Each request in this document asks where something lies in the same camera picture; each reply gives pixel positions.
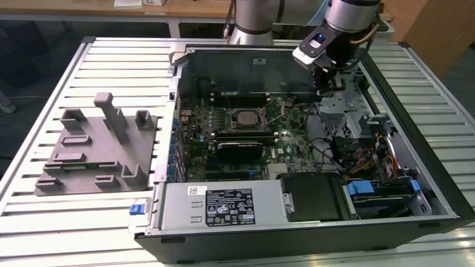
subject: paper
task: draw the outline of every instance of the paper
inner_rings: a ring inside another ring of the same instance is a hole
[[[114,9],[141,9],[142,0],[115,0]]]

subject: metal slotted table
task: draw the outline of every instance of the metal slotted table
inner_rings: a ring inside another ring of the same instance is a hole
[[[147,109],[161,116],[159,127],[167,124],[174,110],[167,102],[174,80],[169,73],[170,55],[186,44],[223,44],[223,40],[97,38],[81,45],[0,183],[3,267],[163,266],[134,241],[133,233],[146,226],[147,215],[129,214],[129,207],[151,197],[153,191],[46,197],[33,192],[61,136],[59,118],[67,107],[81,107],[87,116],[102,116],[94,107],[94,97],[98,92],[111,92],[114,105],[123,108],[126,115]],[[298,45],[291,41],[278,44]],[[475,205],[474,119],[410,48],[375,45],[371,56],[466,198]],[[385,112],[375,92],[371,94]],[[170,136],[158,131],[154,155],[169,145]],[[161,162],[154,156],[151,161],[154,171]],[[473,266],[473,226],[426,236],[394,250],[199,266]]]

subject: blue tab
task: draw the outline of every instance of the blue tab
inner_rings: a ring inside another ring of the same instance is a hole
[[[349,188],[349,193],[350,193],[350,195],[355,195],[355,194],[357,194],[357,188],[355,188],[355,186],[354,186],[353,183],[350,183],[350,184],[347,185],[347,188]]]
[[[412,183],[414,192],[420,193],[421,192],[421,185],[420,185],[418,181],[412,180],[410,183]]]
[[[374,188],[370,181],[353,181],[349,184],[349,191],[354,194],[374,194]]]
[[[146,214],[146,204],[135,204],[129,210],[130,215],[143,215]]]

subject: floor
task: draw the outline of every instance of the floor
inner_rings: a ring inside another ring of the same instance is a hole
[[[74,23],[74,30],[67,32],[61,22],[38,22],[38,28],[50,46],[50,51],[33,58],[42,73],[42,79],[25,88],[10,87],[0,80],[0,88],[18,107],[14,114],[0,112],[0,177],[6,172],[10,160],[22,146],[23,140],[37,121],[49,96],[85,36],[102,37],[170,37],[165,23]],[[222,25],[183,24],[185,38],[219,38]],[[0,32],[0,41],[6,34]],[[468,49],[444,83],[456,94],[462,104],[475,116],[475,50]]]

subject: warning label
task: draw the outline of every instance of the warning label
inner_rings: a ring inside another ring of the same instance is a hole
[[[206,217],[210,227],[255,224],[253,190],[209,190]]]

